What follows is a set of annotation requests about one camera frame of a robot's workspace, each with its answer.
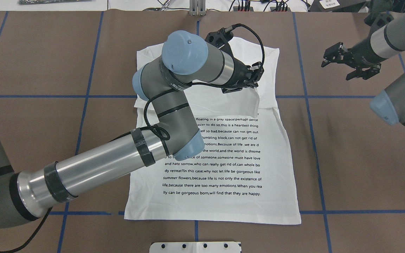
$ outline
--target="black hole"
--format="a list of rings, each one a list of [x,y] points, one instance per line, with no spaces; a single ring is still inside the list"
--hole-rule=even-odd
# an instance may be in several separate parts
[[[378,27],[384,26],[384,21],[382,19],[379,19],[377,25]]]

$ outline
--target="black cable wire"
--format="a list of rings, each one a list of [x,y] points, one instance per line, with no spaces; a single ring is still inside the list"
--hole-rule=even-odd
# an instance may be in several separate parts
[[[244,24],[235,24],[232,26],[233,29],[237,28],[237,27],[243,27],[246,30],[250,31],[252,34],[254,34],[254,36],[257,38],[257,40],[259,41],[260,44],[260,48],[262,50],[262,65],[261,65],[261,69],[263,70],[263,64],[265,63],[265,49],[263,48],[263,43],[262,40],[260,39],[259,35],[257,35],[256,32],[254,32],[254,30],[252,30],[251,28],[249,28],[247,25]]]
[[[281,7],[282,1],[278,3],[277,0],[276,0],[275,3],[276,3],[275,9],[271,10],[271,11],[278,11],[278,7],[279,8]]]
[[[31,237],[29,237],[29,239],[27,239],[27,241],[25,243],[23,243],[23,245],[21,245],[18,248],[11,249],[11,250],[0,251],[0,253],[14,253],[14,252],[17,252],[17,251],[20,251],[20,250],[24,249],[32,241],[32,239],[34,239],[35,235],[39,232],[39,230],[41,229],[41,226],[43,226],[43,224],[46,221],[46,218],[50,214],[51,209],[53,209],[53,208],[48,209],[45,216],[41,220],[40,224],[37,226],[37,229],[35,229],[35,231],[31,235]]]
[[[232,6],[233,6],[234,3],[235,3],[235,0],[232,1],[231,6],[229,7],[228,11],[230,11],[232,9]]]
[[[189,8],[170,8],[170,7],[167,7],[167,9],[184,9],[184,10],[189,10]]]
[[[303,3],[305,3],[306,4],[306,7],[307,7],[307,12],[309,12],[309,8],[310,8],[310,4],[309,4],[309,1],[308,0],[301,0]]]
[[[171,92],[174,92],[174,91],[176,91],[176,90],[170,89],[170,90],[164,91],[164,92],[162,92],[162,93],[160,93],[160,94],[158,94],[158,95],[156,95],[156,96],[153,96],[152,98],[150,98],[150,99],[146,102],[145,108],[143,109],[143,119],[144,119],[144,121],[145,121],[146,126],[141,127],[140,130],[150,130],[150,131],[153,132],[153,134],[155,134],[159,139],[164,140],[164,141],[167,141],[167,140],[170,139],[170,134],[169,134],[169,132],[168,132],[167,130],[165,130],[164,128],[161,128],[160,126],[151,125],[151,124],[149,123],[147,112],[148,112],[148,106],[149,106],[149,104],[151,104],[151,102],[153,102],[155,99],[158,99],[159,97],[161,97],[161,96],[163,96],[163,95],[165,95],[165,94],[168,94],[168,93],[171,93]],[[119,138],[122,138],[122,137],[128,136],[128,135],[130,135],[130,131],[127,132],[127,133],[124,133],[124,134],[122,134],[122,135],[120,135],[120,136],[118,136],[117,138],[115,138],[115,139],[113,139],[113,140],[111,140],[111,141],[117,140],[117,139],[119,139]]]
[[[263,9],[263,11],[266,11],[266,9],[267,9],[267,7],[268,7],[268,5],[270,4],[270,3],[278,3],[276,0],[271,0],[271,1],[269,1],[267,4],[266,4],[266,6],[265,6],[265,8]]]

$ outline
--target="gray robot arm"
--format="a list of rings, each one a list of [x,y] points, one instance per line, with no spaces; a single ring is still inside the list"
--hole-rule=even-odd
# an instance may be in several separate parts
[[[347,75],[347,80],[354,77],[366,80],[379,73],[380,62],[402,51],[405,51],[405,14],[371,33],[352,48],[345,49],[342,42],[328,48],[321,67],[332,62],[347,64],[355,68]],[[388,124],[400,122],[405,126],[405,73],[376,96],[370,107]]]
[[[194,85],[195,79],[222,88],[223,92],[257,87],[263,73],[263,60],[246,66],[229,53],[227,41],[233,36],[230,31],[239,26],[245,27],[237,24],[209,36],[211,33],[207,42],[185,31],[174,32],[164,43],[162,56],[134,75],[136,93],[154,105],[159,118],[156,125],[148,123],[145,128],[136,128],[34,173],[15,174],[0,143],[0,228],[34,221],[54,205],[71,201],[170,154],[176,160],[199,154],[204,142],[183,90]]]

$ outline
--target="blue joint cap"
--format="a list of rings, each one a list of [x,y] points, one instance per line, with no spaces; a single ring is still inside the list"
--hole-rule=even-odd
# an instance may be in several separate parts
[[[139,69],[139,70],[137,70],[137,72],[135,72],[134,76],[132,77],[132,87],[134,88],[134,91],[137,93],[139,98],[141,98],[145,101],[148,101],[148,98],[146,97],[145,93],[143,92],[142,81],[141,81],[143,68],[145,66],[143,66],[141,69]]]
[[[163,64],[178,75],[190,75],[201,69],[209,56],[203,38],[186,31],[175,31],[162,48]]]
[[[195,136],[185,146],[176,152],[173,157],[177,161],[183,161],[187,158],[193,157],[204,150],[204,140],[201,136],[201,130],[198,129]]]
[[[381,91],[379,95],[374,97],[370,103],[370,108],[389,125],[395,125],[399,122],[397,111],[395,111],[395,107],[385,91]]]

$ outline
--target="white plastic bracket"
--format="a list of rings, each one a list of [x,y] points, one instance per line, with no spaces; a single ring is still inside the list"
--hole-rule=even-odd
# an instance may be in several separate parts
[[[190,0],[190,16],[206,15],[206,0]]]
[[[239,242],[153,243],[149,253],[241,253]]]

